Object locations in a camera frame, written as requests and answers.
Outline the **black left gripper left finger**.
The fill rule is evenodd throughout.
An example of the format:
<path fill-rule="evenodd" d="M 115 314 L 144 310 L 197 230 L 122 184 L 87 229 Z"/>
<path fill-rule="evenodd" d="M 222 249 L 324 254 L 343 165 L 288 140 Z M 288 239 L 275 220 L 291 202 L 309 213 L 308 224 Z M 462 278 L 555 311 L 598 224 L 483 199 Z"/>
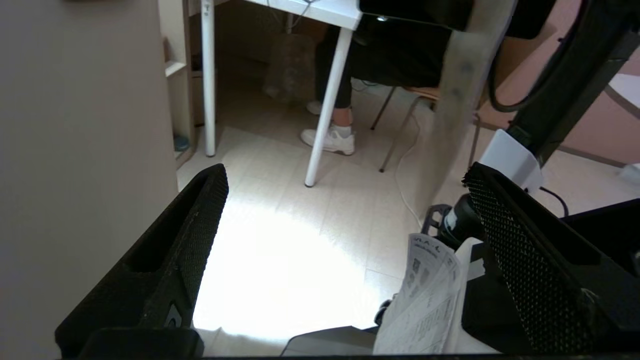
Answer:
<path fill-rule="evenodd" d="M 226 167 L 197 173 L 55 330 L 62 358 L 201 358 L 193 326 L 229 194 Z"/>

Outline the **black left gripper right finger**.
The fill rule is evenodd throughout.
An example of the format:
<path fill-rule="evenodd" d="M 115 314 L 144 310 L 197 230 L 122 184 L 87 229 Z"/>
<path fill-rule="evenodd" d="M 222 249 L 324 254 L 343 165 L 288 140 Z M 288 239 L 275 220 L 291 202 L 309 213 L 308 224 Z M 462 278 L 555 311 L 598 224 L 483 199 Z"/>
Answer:
<path fill-rule="evenodd" d="M 499 171 L 476 162 L 463 182 L 534 351 L 639 351 L 638 276 Z"/>

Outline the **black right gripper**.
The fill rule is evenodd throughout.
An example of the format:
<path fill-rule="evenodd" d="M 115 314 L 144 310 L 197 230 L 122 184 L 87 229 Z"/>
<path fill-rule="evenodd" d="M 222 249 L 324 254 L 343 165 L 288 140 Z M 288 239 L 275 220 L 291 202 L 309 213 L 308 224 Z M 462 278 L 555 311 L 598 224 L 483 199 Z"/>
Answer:
<path fill-rule="evenodd" d="M 360 0 L 359 10 L 377 18 L 424 23 L 464 31 L 473 0 Z"/>

